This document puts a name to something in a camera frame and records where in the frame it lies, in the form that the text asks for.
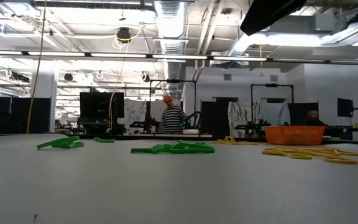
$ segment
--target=table surface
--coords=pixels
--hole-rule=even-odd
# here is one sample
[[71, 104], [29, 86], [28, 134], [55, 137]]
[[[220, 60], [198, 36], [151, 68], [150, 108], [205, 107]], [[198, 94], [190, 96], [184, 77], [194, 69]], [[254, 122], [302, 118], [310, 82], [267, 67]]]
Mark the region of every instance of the table surface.
[[0, 223], [358, 223], [358, 165], [266, 156], [266, 146], [131, 154], [173, 142], [161, 140], [36, 150], [62, 137], [0, 136]]

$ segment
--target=green plastic piece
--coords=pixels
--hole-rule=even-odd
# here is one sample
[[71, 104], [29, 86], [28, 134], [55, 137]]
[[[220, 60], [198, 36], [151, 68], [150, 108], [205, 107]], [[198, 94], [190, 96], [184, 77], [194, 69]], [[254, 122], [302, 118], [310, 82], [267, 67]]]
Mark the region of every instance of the green plastic piece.
[[205, 142], [197, 142], [195, 144], [192, 144], [178, 141], [175, 144], [159, 144], [151, 148], [131, 149], [131, 153], [157, 154], [161, 152], [172, 154], [214, 153], [215, 148], [207, 145]]
[[95, 137], [95, 138], [93, 138], [93, 140], [95, 140], [97, 142], [105, 142], [105, 143], [114, 143], [114, 142], [116, 142], [115, 139], [100, 139], [99, 137]]
[[59, 147], [59, 148], [64, 148], [64, 149], [71, 149], [74, 147], [83, 147], [84, 143], [80, 140], [79, 136], [74, 136], [74, 137], [68, 137], [68, 138], [61, 138], [61, 139], [57, 139], [57, 140], [53, 140], [53, 141], [49, 141], [49, 142], [45, 142], [43, 144], [39, 144], [37, 146], [37, 149], [42, 149], [48, 146], [51, 147]]

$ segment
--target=orange plastic crate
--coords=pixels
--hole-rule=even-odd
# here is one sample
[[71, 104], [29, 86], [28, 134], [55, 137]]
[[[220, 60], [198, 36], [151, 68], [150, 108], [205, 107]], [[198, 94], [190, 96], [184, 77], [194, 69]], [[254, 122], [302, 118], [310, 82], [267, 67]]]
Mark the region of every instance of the orange plastic crate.
[[315, 146], [321, 144], [325, 126], [265, 127], [267, 142], [280, 145]]

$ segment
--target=monitor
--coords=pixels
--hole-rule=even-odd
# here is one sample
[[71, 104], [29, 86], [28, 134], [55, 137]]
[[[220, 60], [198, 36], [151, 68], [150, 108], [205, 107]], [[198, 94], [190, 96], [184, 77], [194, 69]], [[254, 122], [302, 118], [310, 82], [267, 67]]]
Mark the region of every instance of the monitor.
[[353, 117], [353, 101], [338, 98], [337, 101], [337, 115], [340, 117]]
[[[80, 93], [81, 118], [107, 119], [112, 93]], [[114, 93], [111, 110], [115, 117], [124, 117], [124, 93]]]

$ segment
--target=man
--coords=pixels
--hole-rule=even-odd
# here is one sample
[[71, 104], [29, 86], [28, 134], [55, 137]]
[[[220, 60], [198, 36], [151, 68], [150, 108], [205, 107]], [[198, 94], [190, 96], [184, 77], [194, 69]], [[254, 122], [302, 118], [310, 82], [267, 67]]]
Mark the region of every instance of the man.
[[165, 95], [163, 100], [167, 105], [161, 119], [164, 125], [164, 133], [183, 134], [182, 121], [186, 118], [185, 112], [183, 112], [180, 106], [173, 103], [171, 96]]
[[325, 126], [323, 122], [318, 119], [318, 111], [317, 110], [309, 110], [308, 119], [303, 123], [305, 126]]

